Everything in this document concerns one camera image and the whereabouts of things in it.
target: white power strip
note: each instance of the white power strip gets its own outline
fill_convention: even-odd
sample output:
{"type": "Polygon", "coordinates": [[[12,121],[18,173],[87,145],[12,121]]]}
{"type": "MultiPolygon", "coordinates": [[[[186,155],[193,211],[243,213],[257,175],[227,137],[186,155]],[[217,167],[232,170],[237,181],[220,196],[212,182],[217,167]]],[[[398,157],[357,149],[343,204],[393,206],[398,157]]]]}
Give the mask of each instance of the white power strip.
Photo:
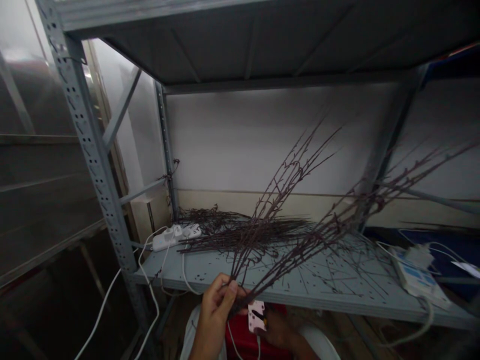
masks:
{"type": "Polygon", "coordinates": [[[195,239],[202,235],[199,224],[192,224],[182,228],[180,225],[169,227],[160,235],[156,235],[152,241],[152,251],[159,252],[168,247],[179,244],[179,240],[195,239]]]}
{"type": "Polygon", "coordinates": [[[424,297],[439,308],[449,309],[452,303],[428,270],[420,269],[415,263],[406,260],[404,252],[395,247],[391,246],[389,251],[394,255],[392,261],[401,285],[410,295],[424,297]]]}

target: perforated metal post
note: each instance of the perforated metal post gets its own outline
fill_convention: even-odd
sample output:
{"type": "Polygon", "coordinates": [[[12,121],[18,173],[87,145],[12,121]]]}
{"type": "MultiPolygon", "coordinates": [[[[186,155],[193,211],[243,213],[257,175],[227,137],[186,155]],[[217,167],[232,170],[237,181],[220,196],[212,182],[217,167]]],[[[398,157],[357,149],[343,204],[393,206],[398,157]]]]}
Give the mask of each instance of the perforated metal post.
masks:
{"type": "MultiPolygon", "coordinates": [[[[64,33],[52,0],[36,0],[36,4],[113,248],[122,268],[126,289],[140,328],[146,334],[150,326],[147,303],[140,286],[132,281],[131,274],[137,270],[137,263],[110,168],[108,152],[102,140],[100,124],[94,116],[90,102],[82,68],[85,63],[82,43],[64,33]]],[[[151,340],[145,351],[149,357],[155,358],[155,348],[151,340]]]]}
{"type": "MultiPolygon", "coordinates": [[[[163,90],[162,84],[155,82],[156,95],[158,101],[158,114],[160,116],[161,139],[163,143],[163,153],[165,155],[166,173],[172,174],[175,169],[174,157],[172,155],[172,146],[170,142],[169,124],[167,120],[167,98],[163,90]]],[[[175,187],[174,179],[169,176],[167,179],[168,193],[170,195],[171,214],[173,221],[179,218],[179,196],[175,187]]]]}

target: small pink device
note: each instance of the small pink device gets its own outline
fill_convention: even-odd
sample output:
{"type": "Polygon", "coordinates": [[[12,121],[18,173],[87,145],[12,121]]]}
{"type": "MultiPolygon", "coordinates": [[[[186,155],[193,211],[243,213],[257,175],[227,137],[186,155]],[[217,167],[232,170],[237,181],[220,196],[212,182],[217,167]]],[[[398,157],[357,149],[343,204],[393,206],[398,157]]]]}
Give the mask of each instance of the small pink device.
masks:
{"type": "Polygon", "coordinates": [[[260,328],[264,331],[267,331],[263,318],[265,312],[265,304],[263,301],[255,300],[252,305],[248,305],[248,330],[251,333],[254,332],[255,328],[260,328]]]}

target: shelf upright post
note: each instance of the shelf upright post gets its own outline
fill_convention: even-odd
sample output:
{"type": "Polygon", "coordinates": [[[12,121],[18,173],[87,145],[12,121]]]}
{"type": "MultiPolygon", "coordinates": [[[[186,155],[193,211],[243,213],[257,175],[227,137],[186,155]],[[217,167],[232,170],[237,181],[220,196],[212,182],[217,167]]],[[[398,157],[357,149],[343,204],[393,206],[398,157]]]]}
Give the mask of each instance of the shelf upright post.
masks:
{"type": "MultiPolygon", "coordinates": [[[[140,285],[137,285],[132,278],[132,274],[137,270],[137,262],[132,251],[122,206],[110,168],[108,150],[102,140],[100,123],[94,116],[90,101],[83,70],[86,57],[82,43],[64,33],[53,0],[36,0],[36,5],[107,230],[118,263],[122,268],[123,279],[133,310],[141,330],[146,334],[150,327],[147,302],[140,285]]],[[[150,358],[156,358],[152,340],[147,342],[145,351],[150,358]]]]}
{"type": "MultiPolygon", "coordinates": [[[[369,194],[378,189],[378,183],[387,173],[392,153],[402,133],[407,116],[415,96],[423,85],[428,64],[418,66],[404,72],[403,79],[399,82],[398,89],[393,96],[393,101],[381,125],[380,132],[373,146],[365,170],[363,181],[355,191],[359,196],[369,194]]],[[[354,225],[360,233],[364,231],[363,216],[368,214],[373,206],[371,199],[364,198],[355,211],[354,225]]]]}
{"type": "MultiPolygon", "coordinates": [[[[167,119],[167,96],[162,84],[155,81],[155,90],[158,101],[158,115],[160,117],[160,131],[165,156],[166,173],[171,175],[175,169],[174,157],[172,154],[172,143],[170,141],[169,122],[167,119]]],[[[179,195],[172,176],[167,178],[168,193],[170,196],[172,220],[176,222],[179,218],[179,195]]]]}

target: white wall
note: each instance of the white wall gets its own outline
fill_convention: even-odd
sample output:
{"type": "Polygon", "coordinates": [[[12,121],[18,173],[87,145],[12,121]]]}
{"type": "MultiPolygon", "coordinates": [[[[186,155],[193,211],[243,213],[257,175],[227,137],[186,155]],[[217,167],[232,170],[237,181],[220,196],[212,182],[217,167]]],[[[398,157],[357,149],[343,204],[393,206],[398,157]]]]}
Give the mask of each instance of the white wall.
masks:
{"type": "MultiPolygon", "coordinates": [[[[329,148],[341,150],[300,183],[283,207],[283,215],[321,218],[338,195],[361,178],[394,90],[392,84],[378,84],[168,96],[173,154],[181,161],[176,178],[180,206],[210,208],[218,204],[221,210],[251,214],[259,193],[299,135],[320,107],[331,103],[317,143],[345,124],[329,148]]],[[[400,169],[411,166],[429,149],[448,144],[448,140],[478,136],[479,95],[478,80],[428,83],[413,104],[392,164],[426,135],[429,139],[400,169]]],[[[416,189],[478,200],[479,155],[476,149],[453,160],[416,189]]],[[[368,224],[415,226],[405,222],[480,227],[476,215],[412,198],[394,201],[368,224]]]]}
{"type": "MultiPolygon", "coordinates": [[[[134,65],[103,41],[93,40],[102,86],[112,111],[128,83],[134,65]]],[[[165,174],[155,84],[146,73],[138,84],[117,133],[130,192],[135,192],[165,174]]],[[[148,199],[152,191],[140,197],[148,199]]]]}
{"type": "Polygon", "coordinates": [[[376,84],[168,96],[173,154],[181,161],[178,188],[263,192],[305,128],[329,105],[311,149],[343,125],[325,151],[338,153],[294,192],[344,194],[363,174],[394,88],[376,84]]]}
{"type": "MultiPolygon", "coordinates": [[[[480,79],[431,81],[412,105],[391,166],[421,146],[392,175],[399,175],[436,147],[464,146],[479,136],[480,79]]],[[[413,189],[450,199],[480,200],[480,147],[442,165],[413,189]]]]}

